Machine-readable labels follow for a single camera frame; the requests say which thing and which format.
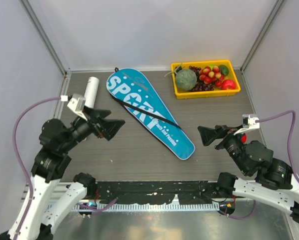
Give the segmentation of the white shuttlecock tube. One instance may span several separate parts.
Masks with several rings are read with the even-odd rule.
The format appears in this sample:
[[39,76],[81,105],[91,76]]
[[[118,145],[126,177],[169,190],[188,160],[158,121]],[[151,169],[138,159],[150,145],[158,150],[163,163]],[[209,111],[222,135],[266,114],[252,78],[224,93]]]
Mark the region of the white shuttlecock tube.
[[88,78],[84,98],[85,106],[93,109],[96,102],[100,80],[97,77],[91,76]]

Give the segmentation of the blue racket bag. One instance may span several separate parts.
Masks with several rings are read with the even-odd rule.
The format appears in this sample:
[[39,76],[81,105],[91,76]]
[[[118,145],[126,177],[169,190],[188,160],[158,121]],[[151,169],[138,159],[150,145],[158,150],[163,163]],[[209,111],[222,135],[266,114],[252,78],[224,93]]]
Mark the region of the blue racket bag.
[[196,148],[146,76],[134,68],[115,68],[106,81],[111,97],[178,159]]

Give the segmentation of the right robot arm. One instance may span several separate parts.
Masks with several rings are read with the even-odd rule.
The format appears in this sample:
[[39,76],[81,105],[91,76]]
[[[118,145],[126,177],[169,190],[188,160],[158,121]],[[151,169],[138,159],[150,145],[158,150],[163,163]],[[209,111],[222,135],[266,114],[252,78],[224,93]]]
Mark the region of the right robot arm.
[[274,152],[263,143],[253,140],[245,143],[243,138],[253,127],[240,125],[214,128],[198,126],[203,145],[209,146],[221,140],[214,148],[226,150],[240,172],[255,177],[249,183],[229,172],[219,174],[216,193],[223,198],[245,197],[272,206],[288,214],[299,224],[299,183],[292,167],[274,157]]

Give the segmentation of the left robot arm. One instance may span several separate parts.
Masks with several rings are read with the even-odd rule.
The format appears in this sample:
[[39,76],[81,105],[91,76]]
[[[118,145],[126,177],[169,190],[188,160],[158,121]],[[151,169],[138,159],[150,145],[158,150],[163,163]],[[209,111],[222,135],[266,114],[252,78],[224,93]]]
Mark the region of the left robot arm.
[[91,134],[110,141],[125,124],[122,119],[108,119],[110,114],[110,110],[84,107],[84,117],[76,117],[69,127],[57,118],[43,124],[39,135],[42,148],[34,159],[29,191],[13,226],[0,234],[0,240],[51,240],[73,207],[96,195],[96,179],[79,173],[66,193],[47,209],[72,160],[70,150]]

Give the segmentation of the red apple on table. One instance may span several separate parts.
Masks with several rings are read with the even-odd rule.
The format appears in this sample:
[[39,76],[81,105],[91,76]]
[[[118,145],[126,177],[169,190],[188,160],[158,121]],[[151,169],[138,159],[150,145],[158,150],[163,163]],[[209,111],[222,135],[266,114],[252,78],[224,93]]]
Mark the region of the red apple on table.
[[243,143],[245,143],[247,141],[247,135],[246,134],[243,134],[242,137],[241,137],[241,141]]

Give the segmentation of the yellow plastic tray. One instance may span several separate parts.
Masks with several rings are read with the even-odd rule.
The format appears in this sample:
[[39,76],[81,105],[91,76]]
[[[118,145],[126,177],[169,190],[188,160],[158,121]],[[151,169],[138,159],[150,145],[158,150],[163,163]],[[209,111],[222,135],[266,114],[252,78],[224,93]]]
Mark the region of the yellow plastic tray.
[[[236,89],[234,90],[222,90],[221,87],[217,88],[214,86],[213,91],[199,91],[199,92],[191,92],[182,90],[177,87],[176,85],[176,74],[182,69],[189,69],[189,66],[195,66],[199,68],[205,68],[207,66],[219,66],[225,65],[229,69],[229,74],[225,76],[225,80],[230,79],[235,81]],[[178,99],[193,99],[193,98],[210,98],[210,97],[228,97],[234,96],[235,94],[241,91],[240,84],[234,72],[234,68],[232,63],[229,60],[208,60],[208,61],[192,61],[192,62],[177,62],[171,64],[171,72],[169,73],[172,76],[173,86],[174,86],[174,93]]]

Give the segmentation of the dark grape bunch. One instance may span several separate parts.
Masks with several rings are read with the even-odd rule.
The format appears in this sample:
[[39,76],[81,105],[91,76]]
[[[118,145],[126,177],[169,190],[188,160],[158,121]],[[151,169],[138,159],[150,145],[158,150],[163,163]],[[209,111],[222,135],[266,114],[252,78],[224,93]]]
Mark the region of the dark grape bunch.
[[213,81],[209,76],[212,69],[209,66],[201,68],[190,65],[189,69],[196,74],[196,83],[190,90],[191,92],[208,92],[214,90]]

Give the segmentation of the red apple in tray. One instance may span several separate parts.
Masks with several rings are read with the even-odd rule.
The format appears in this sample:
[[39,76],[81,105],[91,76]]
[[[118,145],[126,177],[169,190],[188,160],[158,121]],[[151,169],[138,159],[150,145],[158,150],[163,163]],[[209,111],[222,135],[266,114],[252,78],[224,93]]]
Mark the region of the red apple in tray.
[[235,90],[236,89],[236,83],[234,80],[226,79],[221,84],[221,89],[224,91],[227,90]]

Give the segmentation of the red cherry cluster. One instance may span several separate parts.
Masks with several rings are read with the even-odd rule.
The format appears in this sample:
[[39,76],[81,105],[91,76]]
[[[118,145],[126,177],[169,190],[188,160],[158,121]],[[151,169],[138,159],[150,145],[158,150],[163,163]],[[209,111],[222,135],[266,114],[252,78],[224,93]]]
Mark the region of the red cherry cluster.
[[211,68],[211,72],[208,75],[212,79],[213,86],[215,86],[216,88],[220,88],[223,81],[225,80],[225,76],[220,73],[219,65],[208,67]]

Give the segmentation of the green melon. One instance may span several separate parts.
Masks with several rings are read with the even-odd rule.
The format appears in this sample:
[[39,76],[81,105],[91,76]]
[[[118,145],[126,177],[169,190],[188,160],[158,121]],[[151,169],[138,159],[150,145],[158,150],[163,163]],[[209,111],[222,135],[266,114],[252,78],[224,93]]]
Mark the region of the green melon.
[[197,82],[197,75],[190,69],[182,69],[176,73],[176,86],[184,91],[190,91]]

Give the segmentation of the green lime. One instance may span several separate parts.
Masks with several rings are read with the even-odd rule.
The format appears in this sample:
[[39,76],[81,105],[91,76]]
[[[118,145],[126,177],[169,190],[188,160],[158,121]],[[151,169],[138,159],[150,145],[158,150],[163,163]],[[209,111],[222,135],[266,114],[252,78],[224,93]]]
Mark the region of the green lime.
[[225,77],[229,74],[229,68],[226,66],[226,65],[224,65],[224,64],[221,64],[221,65],[219,65],[218,66],[219,67],[219,71],[220,71],[220,73],[222,74],[222,75],[224,75]]

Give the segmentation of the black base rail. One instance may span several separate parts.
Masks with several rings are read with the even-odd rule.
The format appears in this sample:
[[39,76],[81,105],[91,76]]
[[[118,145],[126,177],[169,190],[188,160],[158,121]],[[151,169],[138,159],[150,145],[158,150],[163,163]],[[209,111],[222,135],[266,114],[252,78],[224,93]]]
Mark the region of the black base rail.
[[195,207],[219,204],[220,210],[233,213],[235,197],[221,196],[215,182],[209,181],[100,181],[93,195],[91,206],[100,209],[116,200],[114,207]]

